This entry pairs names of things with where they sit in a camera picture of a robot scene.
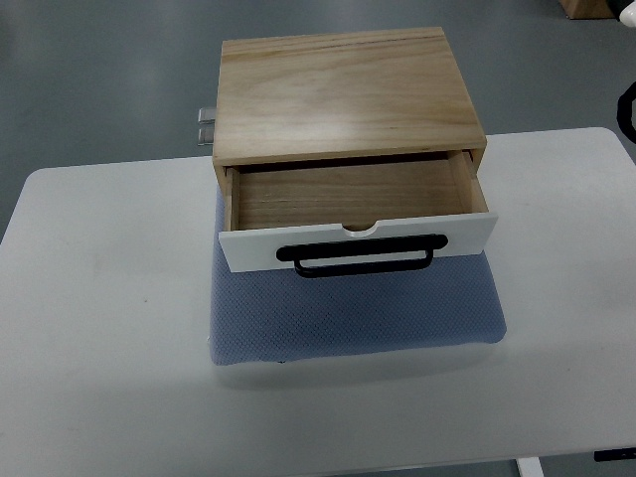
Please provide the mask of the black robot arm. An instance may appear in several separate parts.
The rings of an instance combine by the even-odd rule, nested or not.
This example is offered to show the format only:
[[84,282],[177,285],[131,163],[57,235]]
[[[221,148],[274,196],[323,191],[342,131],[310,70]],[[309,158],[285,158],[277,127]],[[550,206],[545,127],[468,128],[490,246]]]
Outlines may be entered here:
[[616,121],[620,131],[632,143],[636,143],[636,130],[633,123],[636,82],[633,82],[619,97],[616,106]]

